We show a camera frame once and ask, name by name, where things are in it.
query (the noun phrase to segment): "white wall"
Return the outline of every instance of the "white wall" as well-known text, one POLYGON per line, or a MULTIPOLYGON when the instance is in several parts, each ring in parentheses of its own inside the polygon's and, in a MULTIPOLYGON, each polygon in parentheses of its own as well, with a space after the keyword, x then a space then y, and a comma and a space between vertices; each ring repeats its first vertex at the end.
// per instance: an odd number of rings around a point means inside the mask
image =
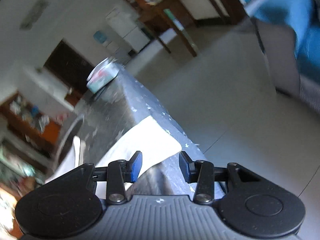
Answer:
POLYGON ((34 68, 24 68, 20 73, 18 90, 41 112, 53 119, 58 114, 69 114, 74 109, 64 100, 68 87, 46 69, 38 73, 34 68))
MULTIPOLYGON (((219 17, 219 14, 209 0, 181 0, 181 2, 196 20, 219 17)), ((216 0, 216 2, 223 14, 228 16, 228 13, 221 1, 216 0)))
MULTIPOLYGON (((33 28, 19 30, 22 19, 35 1, 0 1, 0 102, 17 88, 32 93, 32 87, 22 82, 24 75, 20 74, 26 69, 34 73, 34 68, 43 66, 63 38, 93 65, 110 56, 107 49, 94 40, 93 34, 97 30, 105 30, 109 36, 111 33, 112 39, 118 39, 116 42, 120 46, 128 51, 131 49, 121 37, 119 39, 112 33, 105 21, 105 16, 114 6, 132 14, 133 19, 137 18, 134 10, 123 0, 48 0, 48 8, 33 28)), ((66 88, 50 73, 37 77, 38 87, 47 88, 44 93, 49 92, 63 100, 66 88)))

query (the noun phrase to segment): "wooden shelf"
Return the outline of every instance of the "wooden shelf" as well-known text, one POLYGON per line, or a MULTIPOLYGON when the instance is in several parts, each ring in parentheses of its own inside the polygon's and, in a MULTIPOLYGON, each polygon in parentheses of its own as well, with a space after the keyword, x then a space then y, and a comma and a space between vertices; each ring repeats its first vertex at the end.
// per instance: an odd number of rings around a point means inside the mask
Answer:
POLYGON ((30 137, 39 147, 43 150, 52 152, 54 145, 59 136, 61 126, 50 119, 50 123, 46 125, 44 132, 41 133, 36 128, 30 126, 30 124, 22 119, 21 116, 14 114, 10 110, 10 103, 20 95, 19 92, 10 97, 0 106, 0 113, 2 113, 8 120, 8 123, 16 130, 30 137))

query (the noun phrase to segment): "white floor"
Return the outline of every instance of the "white floor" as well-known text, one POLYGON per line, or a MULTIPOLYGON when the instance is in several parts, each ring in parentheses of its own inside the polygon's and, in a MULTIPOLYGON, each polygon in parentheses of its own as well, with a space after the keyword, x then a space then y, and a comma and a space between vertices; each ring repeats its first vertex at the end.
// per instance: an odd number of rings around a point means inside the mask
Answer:
POLYGON ((163 38, 172 39, 171 54, 154 41, 127 70, 215 166, 238 162, 301 195, 307 216, 299 235, 320 239, 320 116, 275 93, 254 33, 230 27, 188 32, 197 57, 168 31, 163 38))

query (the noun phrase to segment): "ribbed plastic surface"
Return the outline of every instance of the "ribbed plastic surface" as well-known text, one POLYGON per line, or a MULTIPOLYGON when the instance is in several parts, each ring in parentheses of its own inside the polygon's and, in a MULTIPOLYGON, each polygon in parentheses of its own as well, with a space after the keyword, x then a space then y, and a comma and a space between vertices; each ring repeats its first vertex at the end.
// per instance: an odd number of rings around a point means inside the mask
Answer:
MULTIPOLYGON (((22 239, 36 238, 25 235, 22 239)), ((252 240, 223 224, 211 207, 194 204, 188 196, 143 195, 134 195, 126 204, 110 206, 93 227, 66 239, 252 240)), ((298 238, 291 235, 282 239, 298 238)))

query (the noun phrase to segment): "screw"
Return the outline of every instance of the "screw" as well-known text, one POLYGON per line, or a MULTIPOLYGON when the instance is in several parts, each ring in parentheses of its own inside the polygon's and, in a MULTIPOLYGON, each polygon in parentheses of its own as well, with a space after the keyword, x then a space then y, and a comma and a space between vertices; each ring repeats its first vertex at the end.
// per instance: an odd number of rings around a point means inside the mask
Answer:
POLYGON ((127 161, 126 160, 118 160, 118 162, 120 163, 120 167, 124 168, 127 165, 127 161))
POLYGON ((109 200, 112 202, 121 202, 124 200, 124 196, 118 193, 113 193, 109 196, 109 200))
POLYGON ((196 195, 196 200, 199 201, 199 202, 209 202, 212 200, 212 197, 208 194, 198 194, 196 195))

